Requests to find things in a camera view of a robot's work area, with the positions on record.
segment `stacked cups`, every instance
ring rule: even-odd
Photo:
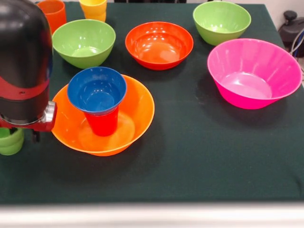
[[[76,74],[67,88],[71,104],[84,112],[94,134],[109,136],[118,123],[118,105],[127,92],[127,83],[117,71],[93,67]]]
[[[11,132],[8,128],[0,128],[0,154],[13,155],[18,153],[23,145],[23,130],[20,128]]]
[[[86,19],[105,22],[107,0],[79,0]]]

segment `green cup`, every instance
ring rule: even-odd
[[[53,47],[68,63],[86,69],[101,65],[112,51],[116,34],[105,22],[74,20],[53,34]]]
[[[23,145],[23,130],[18,128],[13,134],[7,128],[0,128],[0,154],[13,155],[18,153]]]
[[[251,23],[251,16],[243,7],[226,1],[200,4],[193,12],[200,36],[211,45],[239,38]]]

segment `red-orange bowl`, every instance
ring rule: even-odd
[[[71,149],[96,156],[120,153],[138,140],[153,120],[154,100],[142,83],[123,76],[127,93],[119,105],[117,130],[112,135],[101,137],[92,132],[84,113],[70,103],[66,85],[53,99],[58,106],[54,136]]]
[[[193,49],[193,38],[183,27],[154,21],[133,28],[125,45],[131,56],[152,70],[166,70],[181,63]]]

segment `red band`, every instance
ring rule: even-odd
[[[41,94],[48,86],[49,79],[33,88],[16,87],[0,77],[0,97],[9,100],[27,100]]]

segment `table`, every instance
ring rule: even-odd
[[[300,201],[304,179],[304,90],[261,110],[228,104],[207,70],[212,46],[195,29],[197,4],[108,4],[106,22],[116,42],[102,64],[144,83],[155,100],[155,117],[141,139],[111,157],[73,151],[52,135],[0,157],[0,204],[46,205],[103,202]],[[282,46],[264,5],[243,5],[252,15],[245,38]],[[66,3],[67,19],[84,18]],[[179,24],[194,49],[167,71],[143,68],[124,39],[141,23]],[[54,52],[50,97],[80,69]]]

